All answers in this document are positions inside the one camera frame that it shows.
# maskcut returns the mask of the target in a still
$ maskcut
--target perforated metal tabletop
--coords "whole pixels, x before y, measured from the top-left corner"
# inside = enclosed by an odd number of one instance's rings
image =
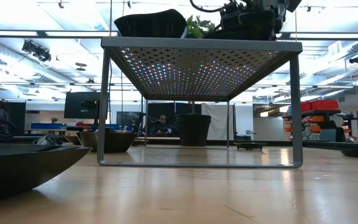
[[[229,101],[302,52],[301,43],[104,37],[146,100]]]

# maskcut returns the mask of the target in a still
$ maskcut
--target man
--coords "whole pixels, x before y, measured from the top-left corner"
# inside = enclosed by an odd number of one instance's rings
[[[175,127],[171,124],[167,124],[167,117],[164,114],[161,114],[158,117],[157,124],[154,124],[154,127],[152,128],[150,135],[152,136],[171,136],[174,135],[174,129]]]

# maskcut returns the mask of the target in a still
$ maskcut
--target person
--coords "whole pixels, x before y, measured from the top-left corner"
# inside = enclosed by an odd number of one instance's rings
[[[167,124],[167,117],[164,114],[161,114],[158,117],[157,124],[154,124],[150,135],[152,136],[166,136],[166,135],[174,135],[175,127],[171,124]]]
[[[1,101],[0,101],[0,119],[9,121],[9,114],[6,109],[6,105],[4,102]],[[9,134],[7,124],[2,121],[0,121],[0,133]]]

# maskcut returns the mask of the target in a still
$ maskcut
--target white curtain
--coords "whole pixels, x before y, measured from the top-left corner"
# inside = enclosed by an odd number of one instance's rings
[[[211,116],[208,130],[208,140],[226,140],[227,105],[211,105],[202,103],[201,113]],[[229,109],[229,139],[233,140],[233,106]]]

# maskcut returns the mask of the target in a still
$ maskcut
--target green plant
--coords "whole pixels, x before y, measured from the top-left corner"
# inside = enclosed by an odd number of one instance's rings
[[[216,30],[215,24],[211,21],[201,21],[200,16],[196,16],[195,20],[190,16],[186,23],[189,38],[203,38]]]
[[[59,119],[58,118],[50,118],[50,120],[51,120],[51,122],[53,124],[53,123],[56,123]]]

